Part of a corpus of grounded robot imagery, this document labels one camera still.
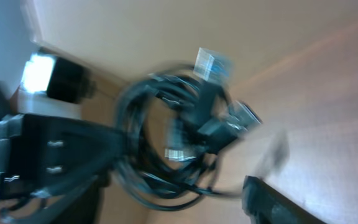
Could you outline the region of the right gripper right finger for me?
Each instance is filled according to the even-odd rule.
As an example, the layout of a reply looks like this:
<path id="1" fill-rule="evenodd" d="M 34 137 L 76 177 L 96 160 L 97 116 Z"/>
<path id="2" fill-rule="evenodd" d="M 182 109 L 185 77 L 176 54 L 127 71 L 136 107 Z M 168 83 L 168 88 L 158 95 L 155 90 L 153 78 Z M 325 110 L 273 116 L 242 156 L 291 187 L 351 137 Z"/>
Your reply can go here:
<path id="1" fill-rule="evenodd" d="M 256 224 L 323 224 L 262 179 L 247 176 L 243 185 L 242 209 Z"/>

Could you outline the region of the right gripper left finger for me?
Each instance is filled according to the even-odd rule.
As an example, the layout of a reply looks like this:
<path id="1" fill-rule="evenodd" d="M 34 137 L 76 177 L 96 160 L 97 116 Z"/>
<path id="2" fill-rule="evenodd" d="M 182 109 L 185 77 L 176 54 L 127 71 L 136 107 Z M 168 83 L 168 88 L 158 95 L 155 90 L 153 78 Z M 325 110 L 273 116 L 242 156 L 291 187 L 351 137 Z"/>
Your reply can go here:
<path id="1" fill-rule="evenodd" d="M 36 114 L 0 120 L 0 210 L 6 223 L 51 223 L 112 169 L 122 131 Z"/>

